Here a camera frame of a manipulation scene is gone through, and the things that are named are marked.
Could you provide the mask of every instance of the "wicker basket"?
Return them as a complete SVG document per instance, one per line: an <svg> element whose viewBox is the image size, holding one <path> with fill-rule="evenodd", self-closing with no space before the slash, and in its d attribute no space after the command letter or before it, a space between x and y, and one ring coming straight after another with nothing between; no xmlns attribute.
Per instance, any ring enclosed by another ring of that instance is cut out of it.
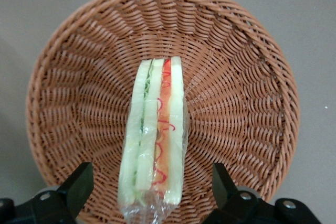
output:
<svg viewBox="0 0 336 224"><path fill-rule="evenodd" d="M294 78L263 26L230 0L93 0L55 31L27 98L35 161L49 185L84 161L95 189L80 214L124 223L116 198L139 63L181 56L190 115L183 200L165 223L199 223L215 207L212 163L269 200L292 161Z"/></svg>

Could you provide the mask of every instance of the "gray floor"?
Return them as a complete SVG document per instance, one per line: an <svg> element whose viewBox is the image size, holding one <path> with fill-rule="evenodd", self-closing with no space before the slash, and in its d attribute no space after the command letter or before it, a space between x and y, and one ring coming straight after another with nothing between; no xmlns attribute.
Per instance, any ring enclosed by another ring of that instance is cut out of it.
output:
<svg viewBox="0 0 336 224"><path fill-rule="evenodd" d="M88 1L0 0L0 197L21 203L45 186L26 136L28 79L52 32ZM336 1L234 1L255 15L283 49L299 89L299 144L274 199L299 199L322 223L335 223Z"/></svg>

